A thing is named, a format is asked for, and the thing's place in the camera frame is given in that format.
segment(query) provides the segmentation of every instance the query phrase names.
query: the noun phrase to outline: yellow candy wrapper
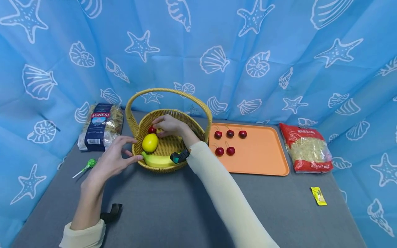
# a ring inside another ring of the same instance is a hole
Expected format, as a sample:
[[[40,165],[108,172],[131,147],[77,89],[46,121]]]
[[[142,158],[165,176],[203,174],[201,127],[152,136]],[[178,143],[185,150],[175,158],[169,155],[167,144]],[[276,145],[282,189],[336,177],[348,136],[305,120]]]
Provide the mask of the yellow candy wrapper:
[[[311,187],[312,193],[314,198],[316,199],[316,202],[319,206],[327,206],[327,203],[325,202],[324,196],[321,193],[321,190],[319,187]]]

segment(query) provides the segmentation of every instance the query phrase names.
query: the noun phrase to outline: orange tray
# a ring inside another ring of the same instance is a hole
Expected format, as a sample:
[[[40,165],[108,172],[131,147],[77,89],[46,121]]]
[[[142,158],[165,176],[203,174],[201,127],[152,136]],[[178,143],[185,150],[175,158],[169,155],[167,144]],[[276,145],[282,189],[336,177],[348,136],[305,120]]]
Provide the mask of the orange tray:
[[[218,129],[222,132],[220,139],[214,137]],[[234,131],[233,138],[226,136],[229,129]],[[239,137],[241,130],[247,132],[245,139]],[[227,155],[226,142],[235,148],[234,155]],[[214,154],[217,147],[225,150],[218,159],[229,172],[273,176],[289,174],[289,166],[280,139],[276,130],[271,127],[213,123],[208,143]]]

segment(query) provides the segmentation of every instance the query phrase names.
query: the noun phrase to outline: blue curtain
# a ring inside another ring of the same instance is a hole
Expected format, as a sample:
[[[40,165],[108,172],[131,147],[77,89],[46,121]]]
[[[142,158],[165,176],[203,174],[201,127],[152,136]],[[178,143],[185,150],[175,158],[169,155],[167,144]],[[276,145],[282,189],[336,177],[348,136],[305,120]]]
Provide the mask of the blue curtain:
[[[0,246],[10,246],[57,173],[89,105],[125,106],[154,87],[200,98],[216,119],[318,128],[368,247],[397,246],[396,7],[394,0],[1,1]],[[133,103],[158,108],[203,115],[168,93]]]

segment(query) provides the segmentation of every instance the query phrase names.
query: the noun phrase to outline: agnesi pasta package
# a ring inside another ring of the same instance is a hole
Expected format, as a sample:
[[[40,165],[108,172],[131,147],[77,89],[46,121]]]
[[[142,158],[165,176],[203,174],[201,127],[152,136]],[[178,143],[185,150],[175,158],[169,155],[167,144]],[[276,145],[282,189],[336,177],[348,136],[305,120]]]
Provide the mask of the agnesi pasta package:
[[[333,169],[327,143],[317,130],[282,123],[280,129],[297,173],[325,173]]]
[[[104,151],[121,134],[124,115],[112,104],[91,105],[77,146],[81,151]]]

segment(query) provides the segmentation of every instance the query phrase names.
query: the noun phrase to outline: beige sleeve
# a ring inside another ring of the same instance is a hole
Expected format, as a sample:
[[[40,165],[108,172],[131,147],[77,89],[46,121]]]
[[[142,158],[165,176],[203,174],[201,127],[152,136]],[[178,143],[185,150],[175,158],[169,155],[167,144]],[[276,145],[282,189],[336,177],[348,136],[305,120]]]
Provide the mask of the beige sleeve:
[[[106,225],[100,219],[98,224],[84,230],[71,230],[71,222],[65,226],[61,248],[100,248],[105,235]]]
[[[190,149],[189,166],[202,181],[235,247],[279,248],[256,217],[237,183],[207,144],[198,142]]]

